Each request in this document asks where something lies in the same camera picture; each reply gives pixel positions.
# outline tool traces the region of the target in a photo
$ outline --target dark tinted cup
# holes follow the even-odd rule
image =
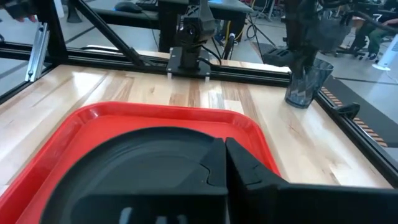
[[[296,108],[308,108],[332,71],[330,63],[316,58],[303,74],[292,73],[285,101]]]

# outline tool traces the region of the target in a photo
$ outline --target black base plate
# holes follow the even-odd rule
[[[209,77],[211,73],[210,65],[205,62],[199,62],[199,69],[196,71],[193,70],[185,70],[180,68],[180,59],[181,59],[181,51],[182,47],[173,47],[170,53],[170,60],[167,64],[167,72],[173,75],[181,75],[181,76],[202,76]],[[205,50],[200,52],[200,57],[204,59],[210,59],[209,53]]]

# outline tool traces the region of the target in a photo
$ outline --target wooden table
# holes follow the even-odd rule
[[[280,70],[271,65],[223,63]],[[100,101],[237,111],[261,127],[286,180],[391,188],[317,102],[300,110],[285,103],[284,93],[285,88],[272,86],[58,66],[0,105],[0,194],[72,111]]]

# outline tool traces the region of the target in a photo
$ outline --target desk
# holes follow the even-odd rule
[[[130,13],[114,11],[117,1],[93,1],[88,5],[107,24],[133,26],[147,29],[159,29],[157,12],[143,11],[143,13]]]
[[[261,127],[282,177],[290,182],[391,187],[317,102],[300,110],[284,102],[284,93],[285,88],[272,86],[60,65],[0,105],[0,193],[72,111],[100,101],[237,111]]]
[[[239,34],[247,13],[253,10],[238,0],[208,1],[215,19],[231,21],[231,31]],[[174,47],[177,18],[185,14],[188,0],[159,0],[160,39],[159,52],[169,52]]]

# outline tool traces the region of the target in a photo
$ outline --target red tray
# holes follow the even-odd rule
[[[233,137],[280,175],[259,126],[242,114],[178,106],[97,103],[72,113],[0,197],[1,223],[39,223],[52,190],[79,158],[111,137],[153,126],[179,126],[219,138]]]

